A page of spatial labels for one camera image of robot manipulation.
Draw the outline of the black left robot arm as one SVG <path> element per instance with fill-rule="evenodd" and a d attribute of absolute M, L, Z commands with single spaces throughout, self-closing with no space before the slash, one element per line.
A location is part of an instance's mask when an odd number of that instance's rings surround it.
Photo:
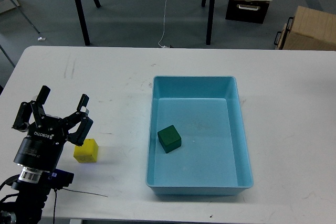
<path fill-rule="evenodd" d="M 22 171 L 5 181 L 17 193 L 14 202 L 1 200 L 1 223 L 38 223 L 50 191 L 72 183 L 73 173 L 56 166 L 66 142 L 84 144 L 93 124 L 86 109 L 89 97 L 83 94 L 73 114 L 58 118 L 44 111 L 49 93 L 50 88 L 42 86 L 35 99 L 19 107 L 12 128 L 27 134 L 14 158 Z"/>

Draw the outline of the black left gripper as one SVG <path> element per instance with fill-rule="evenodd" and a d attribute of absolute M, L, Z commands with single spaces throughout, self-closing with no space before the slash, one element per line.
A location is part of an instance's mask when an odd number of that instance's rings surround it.
<path fill-rule="evenodd" d="M 62 129 L 58 125 L 61 118 L 45 114 L 43 105 L 49 93 L 50 88 L 42 86 L 36 98 L 30 102 L 22 102 L 12 126 L 15 130 L 27 133 L 14 162 L 43 172 L 55 170 L 65 140 L 76 146 L 82 146 L 93 125 L 87 110 L 89 97 L 82 94 L 76 111 L 63 119 Z M 31 115 L 35 120 L 33 123 L 29 123 Z"/>

